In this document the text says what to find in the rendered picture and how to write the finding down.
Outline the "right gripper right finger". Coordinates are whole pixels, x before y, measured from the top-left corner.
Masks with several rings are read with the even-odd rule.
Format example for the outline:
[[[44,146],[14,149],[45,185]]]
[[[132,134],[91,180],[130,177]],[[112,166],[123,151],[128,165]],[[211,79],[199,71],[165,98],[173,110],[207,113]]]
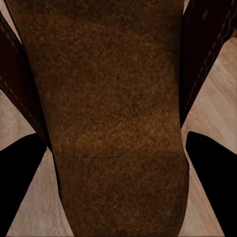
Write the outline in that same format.
[[[193,131],[186,151],[225,237],[237,237],[237,155]]]

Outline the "sandal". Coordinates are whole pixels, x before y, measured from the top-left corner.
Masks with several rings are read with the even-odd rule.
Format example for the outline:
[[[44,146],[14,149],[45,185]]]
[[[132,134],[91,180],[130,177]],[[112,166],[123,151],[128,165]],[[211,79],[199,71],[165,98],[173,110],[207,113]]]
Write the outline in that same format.
[[[3,0],[0,89],[53,155],[75,237],[178,237],[181,128],[237,0]]]

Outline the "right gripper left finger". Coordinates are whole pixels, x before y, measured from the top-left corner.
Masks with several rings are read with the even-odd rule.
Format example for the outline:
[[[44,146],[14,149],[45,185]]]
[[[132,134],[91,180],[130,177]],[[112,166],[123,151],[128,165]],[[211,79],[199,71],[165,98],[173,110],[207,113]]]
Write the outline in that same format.
[[[5,237],[46,151],[37,133],[0,151],[0,237]]]

